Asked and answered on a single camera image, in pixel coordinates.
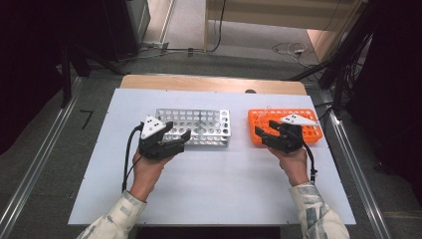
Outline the dark curtain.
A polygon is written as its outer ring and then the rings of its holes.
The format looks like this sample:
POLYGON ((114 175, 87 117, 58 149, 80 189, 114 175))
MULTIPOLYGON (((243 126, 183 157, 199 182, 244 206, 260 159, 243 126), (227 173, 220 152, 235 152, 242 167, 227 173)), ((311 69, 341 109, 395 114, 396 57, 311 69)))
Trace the dark curtain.
POLYGON ((64 57, 89 71, 83 36, 97 2, 0 0, 0 155, 64 86, 64 57))
POLYGON ((372 41, 346 105, 375 154, 422 204, 422 0, 379 0, 372 41))

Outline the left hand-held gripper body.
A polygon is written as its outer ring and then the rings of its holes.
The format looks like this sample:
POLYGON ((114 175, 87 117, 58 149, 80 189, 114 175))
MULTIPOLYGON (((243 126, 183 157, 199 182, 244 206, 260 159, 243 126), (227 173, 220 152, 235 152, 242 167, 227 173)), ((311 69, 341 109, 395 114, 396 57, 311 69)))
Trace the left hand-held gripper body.
POLYGON ((161 160, 184 151, 184 146, 175 146, 172 140, 160 140, 160 131, 165 128, 165 122, 147 116, 143 123, 138 143, 142 156, 148 159, 161 160))

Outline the power strip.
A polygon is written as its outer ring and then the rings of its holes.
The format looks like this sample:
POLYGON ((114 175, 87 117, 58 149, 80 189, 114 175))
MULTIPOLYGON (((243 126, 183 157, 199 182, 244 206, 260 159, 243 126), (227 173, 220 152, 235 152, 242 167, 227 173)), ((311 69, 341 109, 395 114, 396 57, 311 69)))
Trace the power strip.
POLYGON ((140 49, 142 51, 146 50, 159 50, 160 52, 165 52, 168 49, 168 42, 161 43, 161 42, 151 42, 151 43, 142 43, 140 45, 140 49))

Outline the white board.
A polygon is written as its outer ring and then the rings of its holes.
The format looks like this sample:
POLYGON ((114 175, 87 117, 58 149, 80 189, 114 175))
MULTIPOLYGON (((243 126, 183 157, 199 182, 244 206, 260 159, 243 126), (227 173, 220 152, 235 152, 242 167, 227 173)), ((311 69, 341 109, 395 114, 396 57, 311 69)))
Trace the white board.
POLYGON ((146 225, 281 225, 298 221, 277 159, 252 144, 250 109, 311 109, 308 96, 115 90, 69 222, 90 224, 121 194, 124 157, 135 151, 133 128, 157 109, 230 112, 225 147, 189 146, 166 164, 139 223, 146 225))

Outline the orange plastic test tube rack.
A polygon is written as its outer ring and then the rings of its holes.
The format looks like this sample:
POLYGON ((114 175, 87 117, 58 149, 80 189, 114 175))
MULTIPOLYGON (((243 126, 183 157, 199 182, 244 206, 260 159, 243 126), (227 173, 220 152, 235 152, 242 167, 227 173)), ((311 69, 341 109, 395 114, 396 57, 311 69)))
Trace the orange plastic test tube rack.
POLYGON ((264 119, 258 119, 259 113, 262 109, 252 109, 248 111, 248 123, 250 129, 251 141, 255 145, 261 145, 261 138, 255 135, 255 127, 258 126, 265 132, 278 135, 278 132, 269 127, 269 120, 280 121, 281 117, 291 114, 300 115, 310 120, 317 122, 316 126, 304 125, 303 138, 306 143, 315 143, 322 138, 322 131, 319 126, 316 114, 311 109, 272 109, 270 114, 267 114, 264 119))

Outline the silver metal test tube rack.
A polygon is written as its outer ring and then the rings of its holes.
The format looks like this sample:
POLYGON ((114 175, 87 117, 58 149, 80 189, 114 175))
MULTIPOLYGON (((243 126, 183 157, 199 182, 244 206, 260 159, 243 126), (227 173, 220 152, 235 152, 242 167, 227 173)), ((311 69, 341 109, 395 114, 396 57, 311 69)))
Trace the silver metal test tube rack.
POLYGON ((157 109, 155 116, 173 122, 165 140, 179 139, 189 130, 190 145, 228 146, 231 138, 230 112, 227 110, 157 109))

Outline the light wooden furniture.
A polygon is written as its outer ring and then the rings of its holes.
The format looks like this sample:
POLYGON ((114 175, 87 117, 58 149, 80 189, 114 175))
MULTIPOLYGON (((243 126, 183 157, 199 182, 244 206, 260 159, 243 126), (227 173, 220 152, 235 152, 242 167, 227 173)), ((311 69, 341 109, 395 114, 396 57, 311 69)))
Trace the light wooden furniture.
POLYGON ((206 0, 204 48, 208 22, 223 16, 229 22, 307 29, 317 58, 325 61, 368 4, 369 0, 206 0))

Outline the person's left hand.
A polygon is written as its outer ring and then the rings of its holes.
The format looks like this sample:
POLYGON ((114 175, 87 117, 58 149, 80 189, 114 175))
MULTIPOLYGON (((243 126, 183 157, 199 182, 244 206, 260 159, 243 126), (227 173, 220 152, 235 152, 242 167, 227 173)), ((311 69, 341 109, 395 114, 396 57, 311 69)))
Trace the person's left hand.
POLYGON ((133 156, 133 184, 129 194, 137 200, 146 202, 148 195, 153 191, 165 165, 172 159, 172 156, 151 160, 141 157, 137 151, 133 156))

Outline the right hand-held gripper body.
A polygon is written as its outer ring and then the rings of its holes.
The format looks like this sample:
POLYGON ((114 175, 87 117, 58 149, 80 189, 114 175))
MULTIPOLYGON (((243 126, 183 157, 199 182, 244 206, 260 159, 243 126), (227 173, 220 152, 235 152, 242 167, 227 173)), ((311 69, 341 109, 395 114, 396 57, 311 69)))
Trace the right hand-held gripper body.
POLYGON ((279 134, 274 135, 269 133, 268 137, 261 138, 261 142, 262 144, 280 150, 283 153, 294 152, 306 144, 302 130, 304 125, 317 125, 315 120, 296 114, 281 117, 278 123, 281 124, 280 129, 276 130, 279 134))

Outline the person's right hand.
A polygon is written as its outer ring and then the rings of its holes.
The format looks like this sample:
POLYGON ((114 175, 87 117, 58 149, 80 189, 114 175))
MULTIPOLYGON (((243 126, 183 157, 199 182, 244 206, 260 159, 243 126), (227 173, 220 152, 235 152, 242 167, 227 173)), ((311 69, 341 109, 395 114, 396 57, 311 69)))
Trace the person's right hand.
POLYGON ((288 177, 291 187, 310 181, 307 174, 307 152, 303 148, 291 153, 269 148, 269 152, 279 160, 280 168, 288 177))

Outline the wooden table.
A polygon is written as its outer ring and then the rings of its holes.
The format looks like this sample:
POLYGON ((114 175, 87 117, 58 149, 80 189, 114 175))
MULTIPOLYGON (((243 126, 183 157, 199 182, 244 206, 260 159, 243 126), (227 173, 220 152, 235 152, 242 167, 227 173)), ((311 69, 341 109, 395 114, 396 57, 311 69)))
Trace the wooden table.
POLYGON ((300 82, 268 81, 224 77, 194 77, 176 75, 127 75, 121 80, 122 89, 148 89, 170 91, 298 95, 307 94, 300 82))

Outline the dark cabinet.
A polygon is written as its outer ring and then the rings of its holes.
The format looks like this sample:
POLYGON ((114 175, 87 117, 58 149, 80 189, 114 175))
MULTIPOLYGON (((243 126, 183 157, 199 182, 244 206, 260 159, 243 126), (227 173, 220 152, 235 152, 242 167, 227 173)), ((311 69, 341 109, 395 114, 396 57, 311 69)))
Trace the dark cabinet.
POLYGON ((102 0, 113 46, 111 58, 119 61, 139 52, 150 22, 147 0, 102 0))

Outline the aluminium floor rail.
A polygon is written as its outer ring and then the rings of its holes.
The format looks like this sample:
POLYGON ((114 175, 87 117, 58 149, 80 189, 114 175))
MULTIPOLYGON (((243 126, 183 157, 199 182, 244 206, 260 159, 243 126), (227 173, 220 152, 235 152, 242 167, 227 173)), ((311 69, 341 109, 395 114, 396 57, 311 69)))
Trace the aluminium floor rail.
POLYGON ((32 159, 32 162, 24 174, 21 182, 17 189, 12 194, 10 200, 7 203, 5 211, 1 215, 0 219, 0 239, 7 239, 23 210, 45 164, 47 163, 49 156, 61 135, 61 132, 68 121, 69 116, 79 98, 81 89, 87 81, 87 77, 76 77, 71 90, 73 95, 69 99, 69 102, 59 110, 51 128, 48 131, 43 143, 37 151, 37 154, 32 159))
POLYGON ((334 105, 330 91, 320 90, 319 94, 326 106, 326 115, 323 118, 328 121, 333 128, 375 237, 377 239, 393 239, 372 189, 350 143, 344 124, 334 113, 334 109, 329 109, 329 107, 333 107, 334 105))

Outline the black metal stand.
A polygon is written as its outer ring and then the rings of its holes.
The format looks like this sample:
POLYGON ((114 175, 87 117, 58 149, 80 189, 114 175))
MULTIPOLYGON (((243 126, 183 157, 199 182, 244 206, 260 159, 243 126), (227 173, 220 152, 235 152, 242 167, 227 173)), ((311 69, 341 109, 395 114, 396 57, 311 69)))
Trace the black metal stand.
POLYGON ((82 77, 88 77, 91 68, 87 59, 93 59, 104 68, 110 70, 114 74, 125 76, 128 72, 124 72, 120 68, 114 66, 96 52, 78 44, 65 44, 61 47, 61 63, 62 63, 62 79, 63 79, 63 100, 61 108, 66 107, 72 98, 71 86, 71 67, 74 67, 77 74, 82 77))
POLYGON ((375 12, 379 1, 380 0, 368 0, 367 6, 362 14, 357 18, 357 21, 351 27, 351 30, 332 57, 329 57, 326 61, 290 78, 290 81, 298 82, 323 70, 323 74, 317 81, 317 84, 321 90, 327 90, 332 83, 335 83, 331 109, 337 117, 340 116, 341 97, 343 87, 346 83, 347 73, 357 61, 363 47, 367 44, 372 35, 375 12))

